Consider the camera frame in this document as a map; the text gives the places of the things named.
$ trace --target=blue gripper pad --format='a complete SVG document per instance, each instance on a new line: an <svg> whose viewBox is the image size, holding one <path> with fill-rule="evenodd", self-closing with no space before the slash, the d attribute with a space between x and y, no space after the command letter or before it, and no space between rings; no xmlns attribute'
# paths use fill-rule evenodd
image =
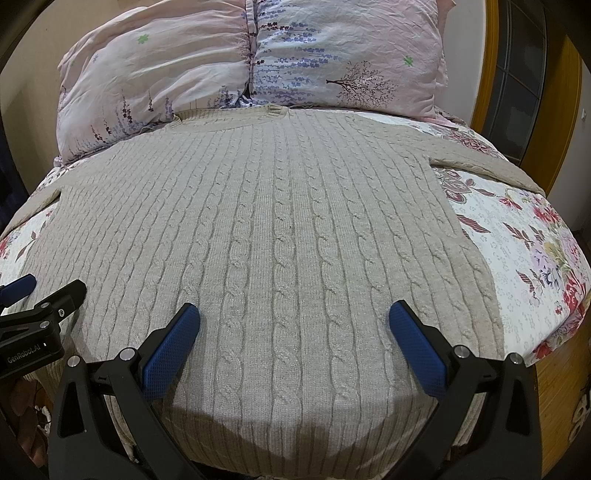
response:
<svg viewBox="0 0 591 480"><path fill-rule="evenodd" d="M201 318L195 305L186 303L174 316L165 337L142 371L142 392L148 402L163 398L193 348Z"/></svg>
<svg viewBox="0 0 591 480"><path fill-rule="evenodd" d="M19 300L29 296L37 286L37 279L31 275L25 275L5 287L0 288L0 307L8 308Z"/></svg>
<svg viewBox="0 0 591 480"><path fill-rule="evenodd" d="M425 393L441 400L447 390L446 366L401 301L390 307L389 323Z"/></svg>

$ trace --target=sweater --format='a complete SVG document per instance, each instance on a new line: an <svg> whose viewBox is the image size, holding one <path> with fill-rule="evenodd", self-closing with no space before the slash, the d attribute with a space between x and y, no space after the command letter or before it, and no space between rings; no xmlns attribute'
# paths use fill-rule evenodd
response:
<svg viewBox="0 0 591 480"><path fill-rule="evenodd" d="M88 286L62 323L66 357L37 376L53 395L70 355L137 348L191 302L201 331L156 404L190 459L254 476L385 472L434 407L388 329L393 302L452 345L504 354L491 273L431 164L541 191L507 161L408 127L272 105L183 112L95 155L4 233L59 196L21 307Z"/></svg>

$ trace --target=pillow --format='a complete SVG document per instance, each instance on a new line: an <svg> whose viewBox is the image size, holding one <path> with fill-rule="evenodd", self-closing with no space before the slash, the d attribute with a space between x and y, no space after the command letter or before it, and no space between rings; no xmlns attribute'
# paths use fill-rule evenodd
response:
<svg viewBox="0 0 591 480"><path fill-rule="evenodd" d="M232 106L248 84L250 41L244 0L165 0L88 33L59 65L57 165L174 111Z"/></svg>
<svg viewBox="0 0 591 480"><path fill-rule="evenodd" d="M436 0L259 0L255 15L255 103L436 117Z"/></svg>
<svg viewBox="0 0 591 480"><path fill-rule="evenodd" d="M456 3L454 0L437 0L437 29L439 30L441 40L443 40L443 31L445 30L447 14L455 6ZM437 77L435 80L436 93L441 93L447 87L447 65L445 63L444 52L441 54L441 63L439 64L439 69L437 71Z"/></svg>

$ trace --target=floral bedspread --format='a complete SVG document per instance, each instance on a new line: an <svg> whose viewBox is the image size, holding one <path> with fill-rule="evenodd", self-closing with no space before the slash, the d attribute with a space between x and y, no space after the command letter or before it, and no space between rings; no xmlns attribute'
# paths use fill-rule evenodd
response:
<svg viewBox="0 0 591 480"><path fill-rule="evenodd" d="M455 129L356 112L380 122L408 125L504 158L468 127ZM54 168L42 189L92 157ZM531 365L571 338L591 301L591 268L552 205L542 197L460 170L433 168L463 230L486 259L495 282L504 326L505 354L518 352ZM43 233L56 204L31 218L0 242L0 283L21 274L31 245Z"/></svg>

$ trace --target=sweater neckline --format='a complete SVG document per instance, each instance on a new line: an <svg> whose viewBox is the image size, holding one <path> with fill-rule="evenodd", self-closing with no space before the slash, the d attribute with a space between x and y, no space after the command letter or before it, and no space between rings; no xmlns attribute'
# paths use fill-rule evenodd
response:
<svg viewBox="0 0 591 480"><path fill-rule="evenodd" d="M218 131L236 127L263 124L286 116L288 108L274 104L249 108L192 109L175 112L175 118L168 129L179 130L199 127L200 131Z"/></svg>

